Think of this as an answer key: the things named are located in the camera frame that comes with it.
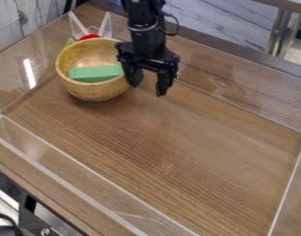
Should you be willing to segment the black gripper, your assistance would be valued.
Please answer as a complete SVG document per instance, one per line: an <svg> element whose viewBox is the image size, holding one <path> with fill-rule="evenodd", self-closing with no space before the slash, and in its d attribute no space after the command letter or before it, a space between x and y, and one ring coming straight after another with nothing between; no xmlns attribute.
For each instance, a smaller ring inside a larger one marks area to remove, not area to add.
<svg viewBox="0 0 301 236"><path fill-rule="evenodd" d="M137 52L131 42L117 42L117 60L129 85L136 88L143 81L143 69L157 72L156 95L165 96L179 73L181 58L165 46L157 52Z"/></svg>

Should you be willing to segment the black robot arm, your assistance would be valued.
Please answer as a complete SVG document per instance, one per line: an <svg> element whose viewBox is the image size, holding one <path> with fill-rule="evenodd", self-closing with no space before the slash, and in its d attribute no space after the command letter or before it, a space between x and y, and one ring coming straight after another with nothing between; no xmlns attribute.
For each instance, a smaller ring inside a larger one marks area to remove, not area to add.
<svg viewBox="0 0 301 236"><path fill-rule="evenodd" d="M143 70L156 73L156 96L164 96L179 76L181 58L167 48L165 17L171 17L163 7L167 0L120 0L127 12L127 27L131 41L116 43L117 60L121 63L129 85L136 88L143 81Z"/></svg>

